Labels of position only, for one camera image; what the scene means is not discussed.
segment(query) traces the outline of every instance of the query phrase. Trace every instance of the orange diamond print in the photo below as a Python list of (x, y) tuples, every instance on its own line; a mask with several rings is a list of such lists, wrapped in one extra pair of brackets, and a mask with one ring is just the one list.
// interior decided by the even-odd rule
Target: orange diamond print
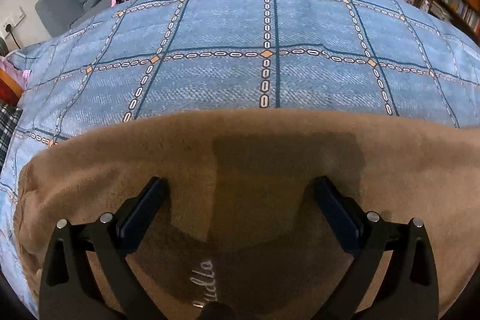
[(263, 56), (264, 58), (270, 57), (271, 55), (273, 55), (273, 52), (269, 51), (268, 49), (260, 53), (260, 56)]

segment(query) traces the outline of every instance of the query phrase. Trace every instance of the orange book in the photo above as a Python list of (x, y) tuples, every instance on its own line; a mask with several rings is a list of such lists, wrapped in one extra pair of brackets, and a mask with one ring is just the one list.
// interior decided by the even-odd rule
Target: orange book
[(480, 0), (469, 0), (469, 3), (475, 10), (480, 10)]

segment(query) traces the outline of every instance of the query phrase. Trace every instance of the wall socket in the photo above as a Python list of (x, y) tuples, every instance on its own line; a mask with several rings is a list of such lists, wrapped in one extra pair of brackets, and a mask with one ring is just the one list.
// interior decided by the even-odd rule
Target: wall socket
[(5, 39), (10, 33), (5, 30), (5, 27), (10, 24), (11, 28), (15, 28), (25, 18), (25, 12), (21, 7), (14, 10), (7, 16), (0, 25), (0, 36)]

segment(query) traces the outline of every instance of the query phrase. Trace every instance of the bed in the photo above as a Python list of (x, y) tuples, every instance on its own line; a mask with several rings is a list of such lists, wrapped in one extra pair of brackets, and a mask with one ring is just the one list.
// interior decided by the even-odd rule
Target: bed
[(0, 174), (0, 260), (34, 314), (12, 220), (18, 175), (45, 148), (96, 127), (218, 108), (479, 125), (479, 48), (402, 0), (132, 0), (8, 61), (31, 74)]

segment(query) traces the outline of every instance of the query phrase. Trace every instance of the brown blanket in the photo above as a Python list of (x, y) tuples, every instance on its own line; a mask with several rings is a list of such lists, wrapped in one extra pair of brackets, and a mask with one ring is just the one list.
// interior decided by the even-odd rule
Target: brown blanket
[(171, 201), (128, 261), (172, 320), (194, 319), (211, 297), (261, 319), (309, 320), (351, 262), (314, 204), (317, 175), (385, 219), (423, 219), (442, 311), (480, 259), (480, 130), (341, 112), (187, 112), (91, 131), (24, 167), (14, 231), (33, 293), (56, 221), (116, 211), (153, 175), (168, 179)]

